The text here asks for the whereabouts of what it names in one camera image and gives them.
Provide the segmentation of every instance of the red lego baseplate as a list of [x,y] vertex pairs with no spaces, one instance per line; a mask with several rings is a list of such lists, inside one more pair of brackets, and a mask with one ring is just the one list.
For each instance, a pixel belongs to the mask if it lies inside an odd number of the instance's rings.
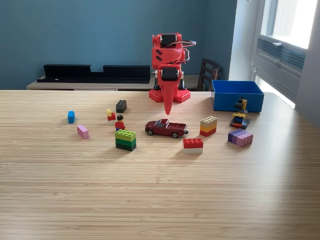
[[201,138],[184,138],[184,149],[201,149],[204,147],[204,142]]
[[[177,103],[182,103],[182,102],[186,101],[187,99],[189,99],[190,97],[191,97],[191,92],[189,90],[187,90],[187,89],[178,90],[178,94],[177,94],[177,96],[173,97],[173,101],[175,101]],[[149,91],[149,98],[151,98],[152,100],[154,100],[157,103],[160,103],[164,100],[164,96],[162,95],[161,89],[159,89],[159,90],[151,89]]]
[[149,98],[151,98],[157,103],[160,103],[164,100],[164,96],[162,95],[161,89],[159,90],[151,89],[149,91]]
[[182,103],[185,100],[189,99],[191,97],[191,92],[187,89],[185,90],[178,90],[177,96],[173,97],[173,101],[177,103]]

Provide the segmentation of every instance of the toy car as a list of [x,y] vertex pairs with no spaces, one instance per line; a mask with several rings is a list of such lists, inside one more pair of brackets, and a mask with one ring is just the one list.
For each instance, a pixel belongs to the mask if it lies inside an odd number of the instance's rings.
[[150,121],[145,125],[145,132],[148,135],[158,134],[172,136],[174,139],[188,134],[187,125],[184,123],[169,122],[168,119]]

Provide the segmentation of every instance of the window blind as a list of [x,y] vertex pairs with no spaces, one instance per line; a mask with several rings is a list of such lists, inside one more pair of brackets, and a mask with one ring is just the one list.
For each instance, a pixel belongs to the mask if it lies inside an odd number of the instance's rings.
[[272,57],[293,65],[299,69],[304,68],[304,62],[306,58],[305,52],[299,51],[285,44],[277,46],[273,43],[274,41],[268,41],[262,37],[259,37],[257,42],[257,51],[267,53]]

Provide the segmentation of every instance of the purple lego brick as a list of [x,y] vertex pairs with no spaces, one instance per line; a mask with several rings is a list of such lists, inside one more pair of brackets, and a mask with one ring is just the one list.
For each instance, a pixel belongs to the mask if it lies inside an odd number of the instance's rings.
[[245,130],[242,129],[242,131],[239,131],[239,132],[237,132],[236,134],[233,134],[233,136],[232,136],[232,143],[233,143],[233,144],[236,144],[236,143],[237,143],[237,138],[238,138],[239,136],[243,135],[243,134],[246,134],[246,133],[247,133],[247,131],[245,131]]
[[236,139],[236,145],[239,147],[243,147],[247,144],[252,143],[254,138],[254,135],[250,132],[247,132],[245,134],[242,134],[241,136],[238,136]]
[[78,134],[83,137],[83,139],[88,139],[89,138],[89,131],[83,126],[83,125],[78,125],[76,126]]
[[243,129],[237,129],[237,130],[235,130],[235,131],[229,132],[229,134],[228,134],[228,141],[232,143],[232,137],[233,137],[233,135],[236,134],[236,133],[242,132],[242,131],[243,131]]

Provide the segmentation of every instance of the blue plastic bin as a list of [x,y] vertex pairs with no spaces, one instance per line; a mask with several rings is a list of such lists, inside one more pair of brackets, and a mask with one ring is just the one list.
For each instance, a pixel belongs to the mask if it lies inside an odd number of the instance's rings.
[[237,112],[235,104],[244,98],[248,112],[260,113],[265,94],[254,81],[212,80],[211,97],[214,111]]

